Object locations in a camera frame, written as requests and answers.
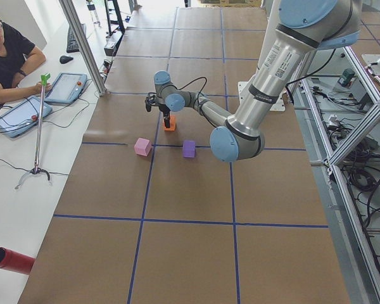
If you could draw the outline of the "person's hand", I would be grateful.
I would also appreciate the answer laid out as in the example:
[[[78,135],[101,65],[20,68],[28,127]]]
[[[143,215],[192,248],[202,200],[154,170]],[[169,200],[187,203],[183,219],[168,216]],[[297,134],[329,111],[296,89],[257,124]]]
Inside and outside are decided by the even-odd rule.
[[[34,94],[35,95],[40,94],[42,91],[48,92],[51,90],[51,88],[52,88],[52,85],[50,83],[43,85],[42,82],[38,82],[34,86]]]

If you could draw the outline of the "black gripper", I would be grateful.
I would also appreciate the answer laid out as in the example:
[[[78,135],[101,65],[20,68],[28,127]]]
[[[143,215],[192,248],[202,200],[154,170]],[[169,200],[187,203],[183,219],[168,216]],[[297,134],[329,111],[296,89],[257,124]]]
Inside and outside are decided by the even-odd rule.
[[[163,113],[164,128],[170,128],[170,109],[164,103],[159,103],[159,110]]]

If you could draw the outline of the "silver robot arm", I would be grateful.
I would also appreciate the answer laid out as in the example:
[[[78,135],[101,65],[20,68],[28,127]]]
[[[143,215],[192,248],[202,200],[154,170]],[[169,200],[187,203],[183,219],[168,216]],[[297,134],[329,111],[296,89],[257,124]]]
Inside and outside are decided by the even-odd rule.
[[[275,41],[248,82],[246,96],[234,114],[221,108],[201,92],[183,91],[166,71],[154,75],[155,93],[148,94],[146,110],[157,107],[166,124],[170,112],[188,107],[214,127],[211,151],[223,162],[253,158],[264,148],[259,126],[276,103],[303,57],[312,51],[354,44],[360,32],[361,1],[281,1],[271,12],[279,23],[268,33]]]

